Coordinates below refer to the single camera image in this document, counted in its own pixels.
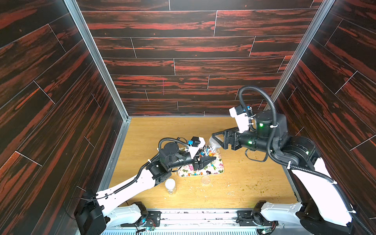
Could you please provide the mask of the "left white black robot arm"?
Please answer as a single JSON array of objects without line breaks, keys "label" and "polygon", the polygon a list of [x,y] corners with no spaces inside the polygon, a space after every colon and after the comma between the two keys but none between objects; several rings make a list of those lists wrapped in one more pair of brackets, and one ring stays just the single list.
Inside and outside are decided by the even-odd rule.
[{"label": "left white black robot arm", "polygon": [[147,209],[142,202],[125,207],[121,212],[115,209],[137,194],[151,189],[172,175],[174,168],[186,165],[202,170],[216,160],[215,156],[201,154],[205,142],[202,139],[188,143],[172,138],[160,142],[158,153],[142,165],[134,177],[103,191],[87,190],[79,198],[74,218],[80,234],[100,235],[106,228],[121,225],[142,225],[147,220]]}]

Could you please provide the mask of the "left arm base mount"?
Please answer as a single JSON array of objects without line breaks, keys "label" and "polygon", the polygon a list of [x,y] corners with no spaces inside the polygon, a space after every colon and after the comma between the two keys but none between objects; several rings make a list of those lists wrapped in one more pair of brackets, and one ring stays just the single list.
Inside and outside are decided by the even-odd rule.
[{"label": "left arm base mount", "polygon": [[121,224],[122,228],[126,227],[139,227],[139,228],[156,228],[160,226],[161,223],[161,211],[149,211],[148,215],[142,215],[139,220],[133,224]]}]

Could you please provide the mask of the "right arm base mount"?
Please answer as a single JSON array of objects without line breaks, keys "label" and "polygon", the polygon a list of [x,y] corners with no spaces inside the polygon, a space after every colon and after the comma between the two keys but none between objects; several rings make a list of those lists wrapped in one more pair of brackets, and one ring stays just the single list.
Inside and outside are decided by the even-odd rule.
[{"label": "right arm base mount", "polygon": [[277,221],[268,221],[264,218],[260,212],[253,211],[237,211],[236,223],[240,226],[266,226],[276,227]]}]

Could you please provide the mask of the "clear candy jar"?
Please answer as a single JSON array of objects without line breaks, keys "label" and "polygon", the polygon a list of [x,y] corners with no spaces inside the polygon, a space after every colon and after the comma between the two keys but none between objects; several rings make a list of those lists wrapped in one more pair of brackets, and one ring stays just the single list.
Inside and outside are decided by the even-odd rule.
[{"label": "clear candy jar", "polygon": [[200,155],[202,157],[214,157],[217,151],[221,148],[221,145],[213,137],[210,137],[209,144],[203,147]]}]

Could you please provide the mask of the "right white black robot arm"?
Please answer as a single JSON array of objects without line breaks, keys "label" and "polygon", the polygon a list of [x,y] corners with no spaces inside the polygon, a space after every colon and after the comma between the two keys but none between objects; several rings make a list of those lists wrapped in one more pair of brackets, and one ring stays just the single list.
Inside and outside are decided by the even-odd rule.
[{"label": "right white black robot arm", "polygon": [[274,111],[250,115],[235,107],[230,114],[237,126],[213,133],[211,144],[223,149],[264,152],[267,158],[290,170],[310,195],[308,201],[295,204],[258,202],[253,210],[256,224],[280,221],[300,224],[315,235],[352,234],[356,212],[330,177],[312,140],[290,135],[286,117]]}]

